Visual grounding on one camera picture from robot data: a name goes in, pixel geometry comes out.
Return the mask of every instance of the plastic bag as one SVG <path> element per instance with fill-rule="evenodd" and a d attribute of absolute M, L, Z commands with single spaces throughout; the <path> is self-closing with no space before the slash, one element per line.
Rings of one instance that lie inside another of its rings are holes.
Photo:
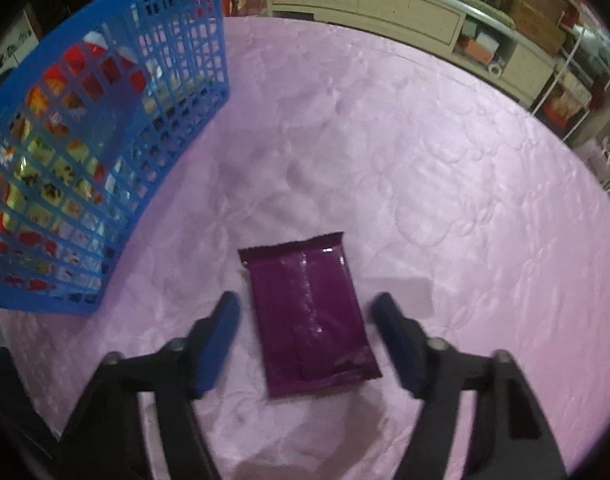
<path fill-rule="evenodd" d="M 342 236 L 239 251 L 249 270 L 270 397 L 381 377 Z"/>

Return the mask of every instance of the pink bedspread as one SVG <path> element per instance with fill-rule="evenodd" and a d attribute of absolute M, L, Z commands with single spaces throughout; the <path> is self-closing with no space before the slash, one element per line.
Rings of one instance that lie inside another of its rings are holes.
<path fill-rule="evenodd" d="M 195 403 L 223 477 L 391 479 L 419 402 L 375 328 L 382 380 L 268 401 L 237 256 L 345 231 L 361 305 L 389 290 L 463 351 L 509 349 L 577 464 L 610 419 L 610 200 L 588 170 L 518 105 L 414 48 L 278 19 L 228 19 L 226 37 L 231 99 L 150 204 L 101 310 L 0 312 L 38 411 L 62 428 L 106 352 L 158 349 L 231 289 L 242 325 Z"/>

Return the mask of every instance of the pink cloth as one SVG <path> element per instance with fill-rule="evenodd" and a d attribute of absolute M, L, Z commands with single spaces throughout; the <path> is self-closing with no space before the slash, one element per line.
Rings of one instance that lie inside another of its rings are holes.
<path fill-rule="evenodd" d="M 389 290 L 430 335 L 509 349 L 577 464 L 610 420 L 610 200 L 594 176 L 507 97 L 409 46 L 262 18 L 226 20 L 226 38 L 231 99 L 152 200 L 100 311 L 0 311 L 38 411 L 62 428 L 106 352 L 158 349 L 230 289 L 240 331 L 195 403 L 223 477 L 391 479 L 419 402 L 375 327 L 382 380 L 267 400 L 237 255 L 344 231 L 361 307 Z M 465 456 L 465 398 L 449 479 Z"/>

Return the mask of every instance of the blue plastic basket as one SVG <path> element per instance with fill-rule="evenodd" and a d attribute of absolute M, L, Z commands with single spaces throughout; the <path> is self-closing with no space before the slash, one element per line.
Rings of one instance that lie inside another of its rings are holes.
<path fill-rule="evenodd" d="M 222 0 L 96 0 L 0 88 L 0 307 L 90 314 L 229 96 Z"/>

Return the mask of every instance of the white rack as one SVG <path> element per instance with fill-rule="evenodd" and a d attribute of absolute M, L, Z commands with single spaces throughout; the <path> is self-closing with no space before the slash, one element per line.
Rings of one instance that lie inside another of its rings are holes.
<path fill-rule="evenodd" d="M 573 34 L 573 30 L 570 29 L 569 27 L 566 27 L 561 22 L 561 20 L 563 19 L 563 16 L 564 16 L 564 12 L 561 13 L 560 18 L 559 18 L 559 23 L 557 23 L 557 25 L 562 30 L 565 30 L 567 33 Z M 547 91 L 543 94 L 543 96 L 541 97 L 541 99 L 538 102 L 538 104 L 534 107 L 534 110 L 532 111 L 532 115 L 533 116 L 536 115 L 536 113 L 540 110 L 541 106 L 543 106 L 544 102 L 549 97 L 550 93 L 554 90 L 556 85 L 560 82 L 560 80 L 564 76 L 565 72 L 570 70 L 570 66 L 573 66 L 575 68 L 575 70 L 578 72 L 578 74 L 580 76 L 579 79 L 583 80 L 582 81 L 583 85 L 587 85 L 588 87 L 590 87 L 594 83 L 594 80 L 592 79 L 592 77 L 574 59 L 574 56 L 575 56 L 576 52 L 582 46 L 583 39 L 585 38 L 587 30 L 588 30 L 587 26 L 583 25 L 583 27 L 581 29 L 581 32 L 578 35 L 578 38 L 576 39 L 576 42 L 575 42 L 575 44 L 574 44 L 574 46 L 573 46 L 573 48 L 572 48 L 572 50 L 570 52 L 567 52 L 564 48 L 560 49 L 559 54 L 565 60 L 565 62 L 563 63 L 562 66 L 558 66 L 556 68 L 557 73 L 554 76 L 554 79 L 553 79 L 552 83 L 550 84 L 549 88 L 547 89 Z M 604 87 L 604 89 L 607 91 L 608 87 L 610 86 L 610 67 L 600 57 L 597 58 L 597 59 L 598 59 L 598 62 L 602 65 L 603 69 L 605 70 L 605 73 L 609 74 L 608 81 L 607 81 L 607 83 L 605 84 L 605 87 Z M 585 121 L 585 119 L 588 117 L 588 115 L 591 112 L 591 110 L 590 110 L 588 105 L 583 105 L 583 110 L 584 110 L 584 112 L 581 115 L 581 117 L 578 118 L 576 123 L 570 128 L 570 130 L 563 137 L 563 139 L 562 139 L 563 142 L 567 142 L 568 141 L 568 139 L 574 134 L 574 132 L 578 129 L 578 127 L 581 126 L 583 121 Z"/>

